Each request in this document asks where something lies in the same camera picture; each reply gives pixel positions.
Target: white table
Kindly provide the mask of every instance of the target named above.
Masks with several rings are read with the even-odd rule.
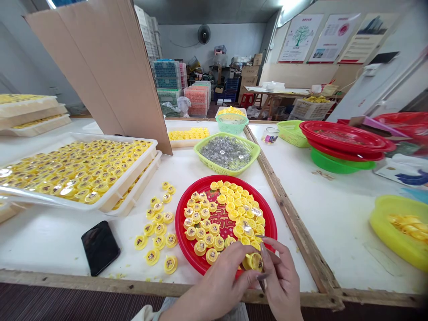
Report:
[[[211,134],[218,132],[216,122],[166,121],[167,127],[208,127]],[[37,152],[40,146],[55,141],[66,132],[101,133],[93,119],[72,119],[72,123],[34,138],[1,137],[0,164],[25,155],[24,148]],[[115,277],[117,273],[125,275],[127,280],[146,280],[194,284],[201,279],[183,256],[179,246],[164,248],[160,261],[149,267],[144,259],[145,253],[152,248],[149,243],[142,251],[134,249],[134,239],[143,231],[148,222],[145,217],[149,199],[163,195],[161,182],[169,181],[177,191],[166,210],[174,211],[184,191],[196,180],[214,175],[198,159],[193,148],[177,148],[173,156],[163,155],[161,165],[149,185],[142,193],[137,205],[124,218],[112,218],[98,213],[79,213],[74,210],[32,206],[0,225],[0,268],[66,274],[74,276],[89,275],[85,253],[80,237],[88,229],[102,220],[107,220],[121,248],[121,254],[100,277]],[[275,216],[278,240],[291,249],[297,271],[300,275],[301,292],[317,291],[317,287],[300,253],[296,252],[296,243],[286,226],[285,219],[274,199],[266,178],[257,162],[239,176],[240,179],[255,187],[266,199]],[[168,231],[174,232],[174,224],[168,225]],[[164,257],[174,254],[179,261],[177,271],[172,275],[163,272]]]
[[[280,138],[271,145],[260,141],[265,128],[272,126],[276,127],[249,125],[340,286],[422,294],[424,273],[384,245],[369,224],[375,199],[400,195],[404,186],[371,171],[324,171],[332,181],[313,174],[320,168],[312,162],[309,148]]]

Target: black phone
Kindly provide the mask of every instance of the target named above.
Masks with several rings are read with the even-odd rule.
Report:
[[[97,276],[120,254],[107,221],[102,221],[82,235],[91,276]]]

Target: hand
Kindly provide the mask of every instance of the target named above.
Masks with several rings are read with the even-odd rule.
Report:
[[[258,271],[245,271],[235,280],[238,266],[245,254],[257,252],[249,245],[235,242],[227,247],[204,275],[202,281],[187,291],[159,321],[187,320],[209,321],[221,318],[237,305],[244,292],[263,276]]]
[[[300,280],[290,250],[278,241],[262,237],[266,244],[277,250],[280,256],[260,244],[264,271],[266,297],[277,321],[303,321],[300,311]]]

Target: red plastic tray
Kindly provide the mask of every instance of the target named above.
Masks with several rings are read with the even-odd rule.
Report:
[[[183,193],[176,211],[175,217],[175,231],[177,234],[178,244],[180,245],[181,250],[183,251],[184,256],[188,260],[188,262],[202,275],[205,275],[206,271],[210,268],[210,265],[207,263],[204,256],[197,256],[194,251],[194,245],[196,240],[189,241],[185,236],[185,229],[183,227],[184,220],[186,217],[184,216],[184,210],[187,207],[187,201],[191,198],[193,192],[202,193],[205,192],[210,202],[217,203],[217,212],[211,213],[210,221],[211,223],[217,223],[220,226],[220,234],[225,240],[228,235],[236,238],[233,235],[233,227],[235,226],[235,222],[231,221],[225,210],[226,205],[220,205],[217,202],[217,196],[220,194],[219,190],[211,191],[210,185],[214,181],[223,180],[223,182],[235,183],[236,185],[242,186],[242,188],[246,189],[250,195],[254,196],[254,200],[259,203],[260,209],[263,211],[263,217],[266,220],[265,226],[265,235],[271,237],[273,239],[277,239],[276,233],[276,222],[266,200],[263,196],[251,185],[240,180],[239,178],[228,176],[228,175],[212,175],[201,178],[200,180],[194,182],[189,188]],[[273,252],[275,250],[266,245],[266,247]],[[242,273],[241,270],[237,271],[237,276]]]
[[[385,154],[382,152],[364,154],[364,153],[355,153],[350,154],[337,149],[333,149],[322,144],[317,143],[314,140],[308,138],[308,143],[315,149],[323,152],[324,154],[337,157],[346,161],[356,161],[356,162],[366,162],[366,161],[380,161],[385,158]]]
[[[394,143],[379,135],[348,125],[307,121],[299,126],[307,138],[347,153],[391,152],[396,148]]]

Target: desk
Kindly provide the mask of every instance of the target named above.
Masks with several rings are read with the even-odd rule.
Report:
[[[272,120],[272,107],[275,105],[275,98],[306,98],[310,96],[321,96],[320,94],[310,94],[309,89],[305,88],[284,88],[284,90],[281,91],[266,91],[266,89],[263,89],[262,87],[245,86],[245,89],[248,92],[255,94],[255,100],[258,98],[258,95],[260,95],[260,106],[262,104],[262,96],[267,95],[267,99],[263,104],[262,110],[260,111],[257,120],[262,119],[263,111],[266,111],[268,108],[269,112],[267,119]],[[324,97],[327,99],[334,99],[339,102],[343,99],[344,95],[331,95]]]
[[[218,132],[214,121],[166,120],[165,123],[167,128],[207,127],[211,134]],[[263,195],[275,216],[278,240],[290,248],[300,276],[302,306],[342,309],[343,301],[400,306],[422,302],[418,293],[422,290],[423,274],[383,245],[367,223],[375,197],[397,194],[399,185],[370,172],[335,174],[333,181],[327,181],[312,174],[317,167],[310,160],[308,148],[297,148],[281,139],[273,145],[263,144],[260,138],[267,126],[251,123],[240,134],[259,143],[262,153],[259,162],[254,162],[239,178]],[[38,146],[54,142],[66,132],[101,133],[101,130],[93,119],[74,118],[66,126],[33,138],[0,137],[0,148],[7,151],[0,155],[0,164],[21,156],[28,146],[37,152]],[[29,206],[1,224],[0,282],[182,295],[202,276],[187,262],[178,245],[161,252],[162,257],[173,254],[178,258],[178,269],[172,275],[164,273],[162,260],[153,267],[145,263],[144,255],[150,246],[142,251],[134,249],[134,238],[147,223],[145,211],[149,200],[162,193],[161,182],[169,181],[177,189],[172,201],[165,206],[165,210],[175,212],[189,185],[215,174],[202,164],[193,148],[175,148],[173,153],[173,156],[162,156],[159,169],[127,217]],[[271,166],[269,174],[265,166]],[[272,185],[272,179],[276,180],[276,186]],[[278,184],[287,191],[285,196],[278,196]],[[292,221],[284,214],[285,199],[298,212]],[[90,277],[80,236],[102,220],[109,222],[121,255],[100,276]],[[168,226],[168,231],[175,231],[173,224]],[[398,266],[400,275],[392,276],[368,252],[365,244],[382,251]],[[124,278],[116,279],[117,273],[122,273]],[[247,290],[243,301],[267,302],[258,289]]]

